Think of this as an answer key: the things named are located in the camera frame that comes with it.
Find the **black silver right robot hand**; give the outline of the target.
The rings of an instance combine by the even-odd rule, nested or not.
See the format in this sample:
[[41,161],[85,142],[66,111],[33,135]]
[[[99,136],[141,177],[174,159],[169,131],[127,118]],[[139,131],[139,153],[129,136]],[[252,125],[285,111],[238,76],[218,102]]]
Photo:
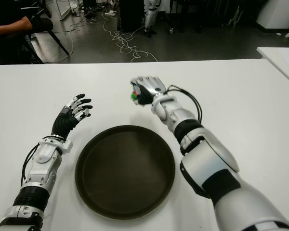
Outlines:
[[147,105],[157,95],[166,93],[166,88],[158,77],[137,77],[131,80],[131,99],[135,104]]

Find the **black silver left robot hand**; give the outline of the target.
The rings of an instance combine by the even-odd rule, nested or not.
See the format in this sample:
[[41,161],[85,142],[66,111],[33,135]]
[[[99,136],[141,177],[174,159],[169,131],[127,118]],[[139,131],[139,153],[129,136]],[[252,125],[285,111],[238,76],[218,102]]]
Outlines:
[[80,121],[91,116],[90,110],[93,106],[90,103],[92,100],[84,97],[85,94],[74,96],[63,106],[53,123],[52,136],[59,136],[62,140],[66,140]]

